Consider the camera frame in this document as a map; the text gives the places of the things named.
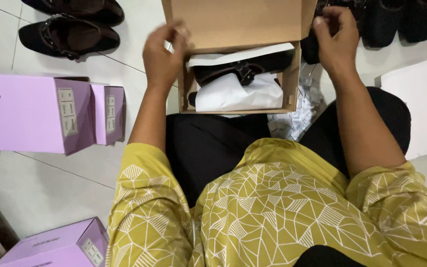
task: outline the geometric print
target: geometric print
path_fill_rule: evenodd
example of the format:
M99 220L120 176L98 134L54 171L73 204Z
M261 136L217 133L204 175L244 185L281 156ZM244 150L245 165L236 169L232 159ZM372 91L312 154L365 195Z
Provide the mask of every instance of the geometric print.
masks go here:
M165 155L129 145L106 267L290 267L314 245L366 266L427 266L427 189L411 163L368 169L341 194L293 160L271 159L214 180L188 209Z

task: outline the white paper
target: white paper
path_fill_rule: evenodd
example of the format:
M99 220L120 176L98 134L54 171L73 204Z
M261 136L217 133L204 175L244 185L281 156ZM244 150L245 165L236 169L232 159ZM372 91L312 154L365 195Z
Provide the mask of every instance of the white paper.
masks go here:
M191 56L187 67L193 66L215 66L235 61L240 61L248 58L255 58L268 54L273 54L282 51L294 49L291 43L284 43L279 45L270 45L261 48L255 48L245 51L240 51L232 54L199 54Z
M403 100L411 112L406 159L427 155L427 61L383 75L382 89Z
M283 106L283 90L276 74L263 73L242 87L234 73L221 76L200 88L195 98L197 112L273 109Z

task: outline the cardboard shoe box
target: cardboard shoe box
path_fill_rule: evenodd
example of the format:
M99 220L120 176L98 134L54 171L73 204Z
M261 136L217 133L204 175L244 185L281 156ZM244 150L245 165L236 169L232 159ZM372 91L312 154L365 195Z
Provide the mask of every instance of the cardboard shoe box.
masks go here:
M0 150L70 155L94 144L90 95L88 78L0 75Z
M108 240L103 224L92 218L19 241L0 259L0 267L105 266Z
M283 89L281 109L214 112L221 114L284 113L296 110L301 48L309 35L317 0L162 0L169 23L182 19L191 33L190 54L228 54L289 42L295 47L291 66L278 73ZM197 91L192 70L184 60L179 81L181 113L197 113L187 96Z
M92 84L95 142L113 144L123 137L123 87Z

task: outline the lavender box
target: lavender box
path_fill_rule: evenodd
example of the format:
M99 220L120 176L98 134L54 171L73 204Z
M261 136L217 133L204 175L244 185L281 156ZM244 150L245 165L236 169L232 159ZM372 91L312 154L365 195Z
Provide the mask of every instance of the lavender box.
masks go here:
M21 240L0 267L103 267L108 240L103 224L92 218Z
M123 137L123 87L92 84L95 142L113 144Z
M90 84L0 75L0 150L70 155L94 144Z

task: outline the box flap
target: box flap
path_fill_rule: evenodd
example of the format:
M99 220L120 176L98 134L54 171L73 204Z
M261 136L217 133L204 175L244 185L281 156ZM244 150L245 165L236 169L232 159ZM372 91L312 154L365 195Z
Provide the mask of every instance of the box flap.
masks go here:
M317 0L162 0L166 21L186 21L193 53L301 40Z

